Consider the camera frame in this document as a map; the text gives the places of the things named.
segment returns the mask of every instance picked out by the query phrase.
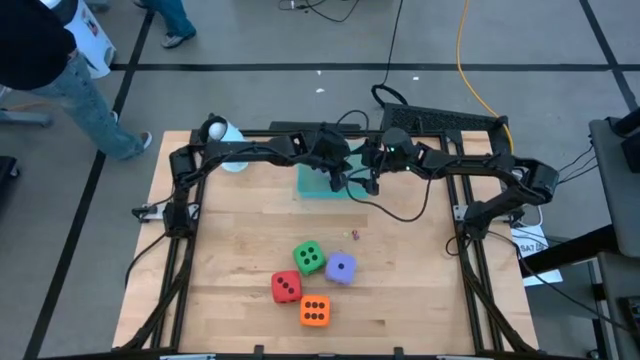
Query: wooden table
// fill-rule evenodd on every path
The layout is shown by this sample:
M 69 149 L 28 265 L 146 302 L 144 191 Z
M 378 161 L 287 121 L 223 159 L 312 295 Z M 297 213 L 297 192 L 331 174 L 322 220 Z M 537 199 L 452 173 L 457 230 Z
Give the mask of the wooden table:
M 171 191 L 168 155 L 184 146 L 189 132 L 166 132 L 149 202 Z M 467 154 L 490 152 L 484 132 L 463 133 Z M 439 148 L 433 138 L 414 139 Z M 446 181 L 434 181 L 427 211 L 414 223 L 393 220 L 380 210 L 351 200 L 301 199 L 296 169 L 254 163 L 238 174 L 219 169 L 207 182 L 180 343 L 181 352 L 473 354 L 463 281 L 457 258 L 444 251 L 454 234 Z M 410 173 L 380 179 L 373 200 L 402 217 L 420 209 L 426 182 Z M 458 194 L 462 188 L 458 181 Z M 500 191 L 492 178 L 472 178 L 474 196 Z M 357 229 L 360 239 L 345 237 Z M 510 237 L 507 225 L 491 230 Z M 142 226 L 137 252 L 163 232 L 162 222 Z M 339 286 L 322 273 L 303 278 L 306 294 L 331 298 L 328 328 L 299 324 L 299 305 L 275 304 L 270 277 L 296 269 L 291 252 L 316 240 L 326 254 L 344 251 L 358 261 L 355 281 Z M 145 256 L 131 273 L 114 346 L 122 345 L 156 305 L 169 241 Z M 532 346 L 537 346 L 518 262 L 512 246 L 484 242 L 498 307 Z M 485 347 L 490 348 L 481 303 Z M 168 344 L 173 309 L 163 344 Z

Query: small purple die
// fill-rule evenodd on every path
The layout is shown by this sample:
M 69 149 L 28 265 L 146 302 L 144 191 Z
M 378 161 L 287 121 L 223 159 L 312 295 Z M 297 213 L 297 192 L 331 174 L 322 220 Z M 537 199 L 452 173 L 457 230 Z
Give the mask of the small purple die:
M 356 273 L 356 258 L 345 253 L 333 253 L 325 268 L 324 276 L 327 280 L 339 284 L 350 285 Z

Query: gray floor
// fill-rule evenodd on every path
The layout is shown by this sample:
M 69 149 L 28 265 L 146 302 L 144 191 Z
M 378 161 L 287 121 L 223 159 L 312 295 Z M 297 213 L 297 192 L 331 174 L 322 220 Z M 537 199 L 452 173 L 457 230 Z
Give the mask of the gray floor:
M 159 46 L 164 24 L 156 16 L 140 63 L 384 63 L 399 4 L 363 0 L 347 22 L 333 24 L 312 13 L 278 11 L 277 0 L 184 2 L 198 36 L 179 49 L 164 50 Z M 111 10 L 98 17 L 118 47 L 117 63 L 126 64 L 144 12 L 126 0 L 111 3 Z M 640 31 L 634 17 L 640 3 L 590 3 L 618 61 L 640 63 L 640 42 L 634 36 Z M 393 62 L 453 63 L 462 4 L 405 0 Z M 329 0 L 323 10 L 340 16 L 348 6 Z M 578 0 L 474 1 L 462 53 L 465 63 L 606 64 Z M 114 71 L 98 81 L 110 101 L 123 75 Z M 587 149 L 589 120 L 628 111 L 610 71 L 467 75 L 498 112 L 510 117 L 517 155 L 554 166 Z M 624 75 L 640 93 L 640 73 Z M 122 126 L 149 130 L 156 141 L 139 159 L 107 160 L 40 355 L 110 348 L 123 275 L 139 231 L 130 209 L 147 197 L 163 131 L 195 128 L 209 112 L 223 114 L 244 129 L 264 129 L 271 121 L 335 121 L 355 108 L 366 111 L 377 128 L 382 110 L 369 88 L 383 76 L 381 71 L 136 72 Z M 394 71 L 388 84 L 411 104 L 485 113 L 454 71 Z M 14 92 L 3 106 L 32 100 Z M 0 293 L 3 359 L 24 354 L 95 157 L 91 143 L 59 109 L 36 110 L 52 113 L 55 125 L 0 127 L 0 154 L 17 157 L 23 169 L 0 217 L 0 281 L 7 284 Z M 560 187 L 544 214 L 545 230 L 565 237 L 608 223 L 598 173 Z M 536 291 L 530 295 L 541 346 L 552 353 L 583 355 L 594 345 L 592 334 L 570 338 L 569 330 L 590 329 L 590 321 L 580 313 L 549 311 L 570 306 Z M 558 326 L 565 330 L 550 330 Z

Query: blue jeans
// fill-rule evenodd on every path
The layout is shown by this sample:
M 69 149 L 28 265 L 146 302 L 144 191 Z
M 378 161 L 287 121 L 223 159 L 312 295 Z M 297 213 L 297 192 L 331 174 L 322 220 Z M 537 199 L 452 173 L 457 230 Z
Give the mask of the blue jeans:
M 187 19 L 187 13 L 182 6 L 182 0 L 143 0 L 151 10 L 162 15 L 169 34 L 187 37 L 195 34 L 196 28 Z
M 78 54 L 49 85 L 31 93 L 58 102 L 64 111 L 108 156 L 124 160 L 144 151 L 140 136 L 121 129 L 91 80 L 87 63 Z

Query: orange die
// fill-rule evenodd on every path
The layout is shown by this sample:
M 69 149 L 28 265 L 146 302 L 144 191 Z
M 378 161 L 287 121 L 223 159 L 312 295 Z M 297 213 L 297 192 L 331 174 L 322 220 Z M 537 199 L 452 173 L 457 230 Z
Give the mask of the orange die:
M 303 296 L 300 300 L 300 324 L 305 326 L 328 326 L 330 308 L 328 296 Z

